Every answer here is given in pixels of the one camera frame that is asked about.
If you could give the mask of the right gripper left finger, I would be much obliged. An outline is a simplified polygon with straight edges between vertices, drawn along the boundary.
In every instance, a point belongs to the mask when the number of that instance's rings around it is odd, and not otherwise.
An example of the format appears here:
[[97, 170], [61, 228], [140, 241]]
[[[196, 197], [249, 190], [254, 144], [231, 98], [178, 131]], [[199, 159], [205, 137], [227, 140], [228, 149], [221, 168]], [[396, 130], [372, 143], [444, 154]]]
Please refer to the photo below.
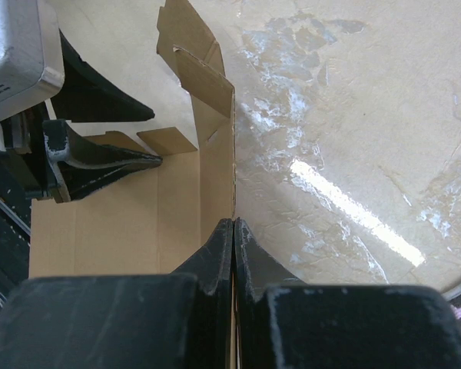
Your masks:
[[233, 223], [170, 274], [36, 278], [0, 312], [0, 368], [228, 368]]

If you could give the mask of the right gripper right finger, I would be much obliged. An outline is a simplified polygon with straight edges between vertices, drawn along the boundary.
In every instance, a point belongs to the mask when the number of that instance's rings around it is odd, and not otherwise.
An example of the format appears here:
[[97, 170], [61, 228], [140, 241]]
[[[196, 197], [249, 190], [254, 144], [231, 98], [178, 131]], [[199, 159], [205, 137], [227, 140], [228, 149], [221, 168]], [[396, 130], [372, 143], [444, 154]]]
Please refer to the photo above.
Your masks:
[[234, 224], [242, 368], [461, 368], [443, 296], [416, 285], [306, 284]]

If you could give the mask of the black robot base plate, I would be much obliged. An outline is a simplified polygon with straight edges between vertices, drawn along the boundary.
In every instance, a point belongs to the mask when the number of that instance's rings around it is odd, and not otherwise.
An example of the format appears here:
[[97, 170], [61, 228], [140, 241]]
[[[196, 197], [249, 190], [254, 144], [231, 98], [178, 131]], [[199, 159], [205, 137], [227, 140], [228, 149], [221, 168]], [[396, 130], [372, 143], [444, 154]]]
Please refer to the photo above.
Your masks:
[[0, 162], [0, 309], [28, 278], [31, 201]]

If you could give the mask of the cardboard box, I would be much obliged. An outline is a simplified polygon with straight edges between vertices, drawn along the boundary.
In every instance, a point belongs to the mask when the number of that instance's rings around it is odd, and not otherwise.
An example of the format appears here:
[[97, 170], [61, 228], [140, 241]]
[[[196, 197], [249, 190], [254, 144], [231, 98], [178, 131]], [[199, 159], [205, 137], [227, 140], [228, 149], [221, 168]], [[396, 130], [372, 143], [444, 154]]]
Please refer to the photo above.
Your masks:
[[129, 175], [79, 201], [32, 206], [36, 278], [170, 274], [235, 212], [235, 90], [221, 47], [188, 1], [158, 13], [157, 52], [189, 94], [197, 143], [176, 128], [143, 131], [159, 168]]

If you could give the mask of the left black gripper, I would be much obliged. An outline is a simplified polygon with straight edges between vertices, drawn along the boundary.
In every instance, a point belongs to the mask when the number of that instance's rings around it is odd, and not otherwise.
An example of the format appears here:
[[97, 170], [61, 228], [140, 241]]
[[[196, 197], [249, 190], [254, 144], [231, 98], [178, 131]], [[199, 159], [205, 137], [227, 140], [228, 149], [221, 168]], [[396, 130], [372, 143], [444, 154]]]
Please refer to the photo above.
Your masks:
[[[65, 81], [51, 98], [58, 118], [73, 122], [148, 121], [154, 111], [123, 92], [84, 61], [64, 35], [61, 51]], [[0, 163], [24, 189], [27, 199], [81, 200], [146, 169], [160, 156], [101, 145], [76, 133], [65, 120], [49, 120], [40, 103], [0, 121], [5, 150]]]

